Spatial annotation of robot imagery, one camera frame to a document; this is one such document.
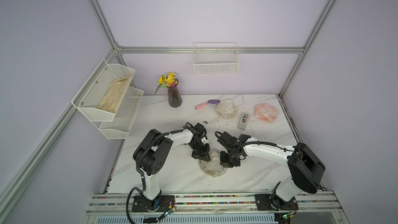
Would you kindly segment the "dark yellow patterned plate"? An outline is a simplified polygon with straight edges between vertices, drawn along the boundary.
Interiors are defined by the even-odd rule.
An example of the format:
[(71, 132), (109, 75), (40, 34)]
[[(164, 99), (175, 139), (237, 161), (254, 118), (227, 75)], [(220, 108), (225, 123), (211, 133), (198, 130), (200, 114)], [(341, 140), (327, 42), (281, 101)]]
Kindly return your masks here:
[(226, 173), (226, 169), (220, 165), (220, 162), (216, 159), (212, 159), (210, 161), (202, 161), (200, 163), (201, 170), (211, 176), (218, 177), (222, 176)]

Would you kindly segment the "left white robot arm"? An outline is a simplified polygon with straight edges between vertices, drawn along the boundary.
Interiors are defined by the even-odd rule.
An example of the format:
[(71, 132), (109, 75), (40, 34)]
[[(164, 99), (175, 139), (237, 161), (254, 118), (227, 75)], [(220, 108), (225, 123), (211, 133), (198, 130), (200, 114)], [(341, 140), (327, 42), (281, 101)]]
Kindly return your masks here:
[(197, 123), (187, 122), (181, 129), (161, 133), (152, 129), (145, 136), (133, 154), (136, 171), (142, 179), (142, 195), (149, 201), (161, 195), (157, 174), (165, 165), (172, 145), (181, 141), (192, 149), (191, 157), (205, 162), (210, 161), (210, 145), (207, 141), (207, 130)]

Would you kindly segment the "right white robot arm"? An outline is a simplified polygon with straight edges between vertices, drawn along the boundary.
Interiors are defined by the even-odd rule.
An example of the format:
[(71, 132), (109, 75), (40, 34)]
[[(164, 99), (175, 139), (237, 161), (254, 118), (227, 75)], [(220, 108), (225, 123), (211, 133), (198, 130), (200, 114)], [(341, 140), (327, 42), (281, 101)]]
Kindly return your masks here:
[(260, 141), (242, 134), (238, 138), (227, 132), (215, 132), (219, 144), (226, 150), (220, 153), (220, 164), (224, 168), (239, 167), (246, 157), (257, 157), (272, 161), (289, 169), (290, 175), (279, 182), (271, 196), (271, 201), (289, 202), (295, 196), (306, 192), (315, 194), (322, 189), (321, 180), (325, 165), (304, 143), (294, 146)]

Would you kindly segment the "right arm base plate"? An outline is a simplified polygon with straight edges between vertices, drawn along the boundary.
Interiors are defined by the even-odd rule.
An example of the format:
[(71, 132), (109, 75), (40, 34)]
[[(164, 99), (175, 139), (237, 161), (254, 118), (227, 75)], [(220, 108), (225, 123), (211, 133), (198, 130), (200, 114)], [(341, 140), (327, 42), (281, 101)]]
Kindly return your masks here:
[(275, 194), (256, 194), (255, 203), (259, 211), (295, 211), (298, 209), (295, 198), (286, 202)]

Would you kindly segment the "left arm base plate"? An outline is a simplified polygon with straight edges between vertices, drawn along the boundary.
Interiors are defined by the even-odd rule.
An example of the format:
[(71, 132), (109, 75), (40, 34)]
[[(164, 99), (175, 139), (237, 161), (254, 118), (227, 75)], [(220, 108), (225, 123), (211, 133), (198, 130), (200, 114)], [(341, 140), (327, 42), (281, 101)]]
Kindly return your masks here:
[(142, 195), (136, 195), (131, 207), (133, 213), (139, 212), (166, 212), (175, 204), (175, 196), (158, 196), (154, 200), (148, 200)]

